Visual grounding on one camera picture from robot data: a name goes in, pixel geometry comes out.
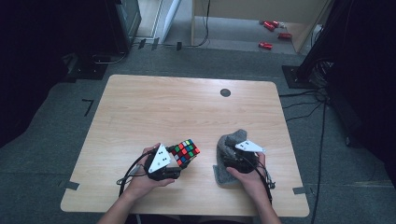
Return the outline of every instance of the gray carpet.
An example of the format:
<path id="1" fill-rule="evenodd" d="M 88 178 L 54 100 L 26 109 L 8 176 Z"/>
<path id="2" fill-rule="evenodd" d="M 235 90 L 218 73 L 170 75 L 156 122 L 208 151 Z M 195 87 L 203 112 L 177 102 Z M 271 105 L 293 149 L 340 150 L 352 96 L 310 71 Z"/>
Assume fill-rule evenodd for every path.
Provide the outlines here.
<path id="1" fill-rule="evenodd" d="M 78 80 L 52 88 L 28 130 L 0 148 L 0 223 L 94 223 L 102 214 L 65 213 L 64 189 L 90 128 L 106 81 L 112 74 L 203 77 L 273 81 L 279 94 L 288 88 L 281 65 L 299 65 L 303 56 L 221 49 L 159 46 L 134 48 L 111 64 L 103 80 Z M 82 99 L 94 100 L 90 105 Z M 315 102 L 313 96 L 282 97 L 283 106 Z M 309 114 L 316 105 L 285 108 L 286 119 Z M 311 209 L 308 217 L 282 217 L 284 223 L 310 223 L 317 196 L 323 107 L 310 117 L 288 121 L 291 142 Z M 345 133 L 331 106 L 326 107 L 321 186 L 316 223 L 394 223 L 396 191 L 383 163 L 364 148 L 345 145 Z"/>

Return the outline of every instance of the wooden table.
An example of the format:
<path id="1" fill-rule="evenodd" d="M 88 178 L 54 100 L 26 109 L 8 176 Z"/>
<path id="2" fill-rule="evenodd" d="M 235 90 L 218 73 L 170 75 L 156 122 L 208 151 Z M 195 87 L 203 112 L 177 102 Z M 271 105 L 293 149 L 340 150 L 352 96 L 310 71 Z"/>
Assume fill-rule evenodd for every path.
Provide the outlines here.
<path id="1" fill-rule="evenodd" d="M 231 91 L 229 97 L 220 94 Z M 276 85 L 183 77 L 113 75 L 97 108 L 61 207 L 67 212 L 105 212 L 119 193 L 116 181 L 144 147 L 192 139 L 201 153 L 176 183 L 152 191 L 134 208 L 137 214 L 255 216 L 240 185 L 221 188 L 213 172 L 216 145 L 238 129 L 266 148 L 268 171 L 276 182 L 273 206 L 281 217 L 309 213 Z"/>

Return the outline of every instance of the tape marker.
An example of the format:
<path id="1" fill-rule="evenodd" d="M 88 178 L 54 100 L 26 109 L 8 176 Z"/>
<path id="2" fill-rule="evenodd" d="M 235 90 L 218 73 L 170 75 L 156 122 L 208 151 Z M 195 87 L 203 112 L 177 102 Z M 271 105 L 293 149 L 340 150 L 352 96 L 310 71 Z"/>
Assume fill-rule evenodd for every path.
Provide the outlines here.
<path id="1" fill-rule="evenodd" d="M 181 42 L 177 42 L 176 50 L 181 50 Z"/>
<path id="2" fill-rule="evenodd" d="M 143 47 L 145 47 L 145 44 L 146 44 L 146 39 L 142 39 L 139 44 L 139 49 L 142 49 Z"/>
<path id="3" fill-rule="evenodd" d="M 88 113 L 90 113 L 90 110 L 91 110 L 91 107 L 92 107 L 92 104 L 93 104 L 93 100 L 82 99 L 82 101 L 83 102 L 90 102 L 90 106 L 88 106 L 88 109 L 87 109 L 87 111 L 85 112 L 85 115 L 84 115 L 84 117 L 87 117 Z"/>
<path id="4" fill-rule="evenodd" d="M 293 188 L 294 194 L 306 194 L 306 190 L 304 187 Z"/>
<path id="5" fill-rule="evenodd" d="M 160 38 L 157 37 L 154 39 L 154 43 L 152 43 L 151 50 L 155 50 L 158 47 L 158 42 L 160 41 Z"/>
<path id="6" fill-rule="evenodd" d="M 62 180 L 59 185 L 59 188 L 61 189 L 73 189 L 73 190 L 78 190 L 79 184 L 67 180 Z"/>

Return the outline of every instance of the hand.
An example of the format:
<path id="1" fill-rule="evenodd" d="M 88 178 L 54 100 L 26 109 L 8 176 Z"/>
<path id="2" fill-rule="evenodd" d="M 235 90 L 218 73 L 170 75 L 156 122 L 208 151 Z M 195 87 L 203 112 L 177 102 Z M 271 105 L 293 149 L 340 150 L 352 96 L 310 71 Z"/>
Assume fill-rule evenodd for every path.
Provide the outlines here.
<path id="1" fill-rule="evenodd" d="M 143 153 L 146 153 L 155 147 L 158 147 L 160 144 L 155 145 L 154 147 L 146 147 L 143 150 Z M 170 183 L 175 182 L 174 179 L 165 179 L 162 181 L 155 181 L 148 178 L 145 174 L 144 169 L 141 167 L 145 164 L 147 160 L 147 156 L 145 156 L 142 160 L 138 162 L 137 165 L 140 166 L 140 169 L 135 173 L 136 175 L 132 178 L 129 186 L 126 190 L 121 194 L 121 196 L 114 202 L 114 204 L 108 209 L 104 216 L 98 221 L 100 224 L 104 223 L 125 223 L 126 218 L 134 206 L 136 200 L 147 195 L 152 189 L 156 187 L 164 187 Z"/>
<path id="2" fill-rule="evenodd" d="M 262 176 L 265 177 L 265 172 L 262 167 L 262 165 L 265 167 L 265 155 L 262 152 L 258 152 L 257 155 L 259 156 L 258 160 L 260 162 L 258 163 L 257 169 L 260 171 Z M 226 169 L 231 175 L 233 175 L 242 183 L 245 191 L 247 192 L 247 194 L 250 196 L 251 199 L 254 200 L 255 198 L 262 198 L 262 197 L 268 198 L 264 184 L 262 183 L 262 179 L 255 170 L 253 170 L 248 174 L 242 174 L 239 173 L 233 167 L 227 167 Z"/>
<path id="3" fill-rule="evenodd" d="M 265 177 L 265 155 L 262 152 L 257 154 L 259 156 L 259 162 L 261 163 L 258 163 L 257 169 L 262 174 L 262 176 Z M 262 223 L 281 223 L 270 203 L 270 200 L 268 199 L 267 191 L 265 190 L 265 186 L 262 183 L 262 179 L 255 170 L 248 174 L 242 174 L 232 167 L 227 167 L 226 169 L 231 175 L 235 176 L 235 178 L 241 181 L 245 192 L 254 202 Z"/>
<path id="4" fill-rule="evenodd" d="M 160 144 L 156 144 L 154 147 L 146 147 L 143 150 L 143 154 L 158 147 Z M 161 181 L 155 181 L 148 178 L 144 175 L 146 172 L 143 169 L 143 165 L 145 164 L 148 156 L 145 156 L 142 160 L 137 163 L 137 166 L 140 166 L 139 170 L 135 173 L 136 175 L 143 175 L 143 176 L 135 176 L 132 178 L 129 186 L 122 194 L 127 194 L 131 197 L 131 200 L 137 200 L 143 198 L 145 195 L 150 193 L 153 189 L 157 187 L 165 187 L 171 183 L 175 182 L 175 179 L 164 179 Z"/>

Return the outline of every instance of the rubik's cube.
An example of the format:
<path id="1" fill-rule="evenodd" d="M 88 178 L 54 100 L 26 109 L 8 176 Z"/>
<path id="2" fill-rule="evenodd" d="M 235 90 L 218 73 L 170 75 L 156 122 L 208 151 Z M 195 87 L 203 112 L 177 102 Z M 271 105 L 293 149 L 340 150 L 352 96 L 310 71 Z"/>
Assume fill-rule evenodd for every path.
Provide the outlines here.
<path id="1" fill-rule="evenodd" d="M 191 161 L 200 153 L 198 147 L 191 141 L 191 139 L 181 142 L 177 146 L 175 146 L 172 151 L 172 155 L 174 155 L 175 160 L 179 166 L 182 166 L 184 163 Z"/>

